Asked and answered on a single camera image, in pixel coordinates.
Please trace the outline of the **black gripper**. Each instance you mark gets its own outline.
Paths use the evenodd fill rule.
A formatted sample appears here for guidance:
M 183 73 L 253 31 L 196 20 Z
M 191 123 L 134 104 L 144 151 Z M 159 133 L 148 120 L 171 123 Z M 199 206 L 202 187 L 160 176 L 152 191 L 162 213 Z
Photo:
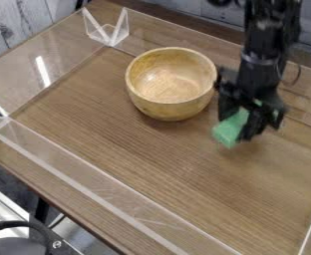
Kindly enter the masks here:
M 267 126 L 266 111 L 277 110 L 286 115 L 286 106 L 278 95 L 279 76 L 273 66 L 241 66 L 239 70 L 218 69 L 214 87 L 218 91 L 218 119 L 225 121 L 239 110 L 251 110 L 238 139 L 251 141 Z

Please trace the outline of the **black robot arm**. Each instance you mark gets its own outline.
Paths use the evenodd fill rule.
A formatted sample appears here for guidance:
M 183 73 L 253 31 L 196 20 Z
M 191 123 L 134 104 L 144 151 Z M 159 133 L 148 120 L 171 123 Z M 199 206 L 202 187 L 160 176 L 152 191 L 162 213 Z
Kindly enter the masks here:
M 227 147 L 281 128 L 287 112 L 278 95 L 291 46 L 301 33 L 302 0 L 209 0 L 245 9 L 245 44 L 237 71 L 218 70 L 218 125 L 214 138 Z

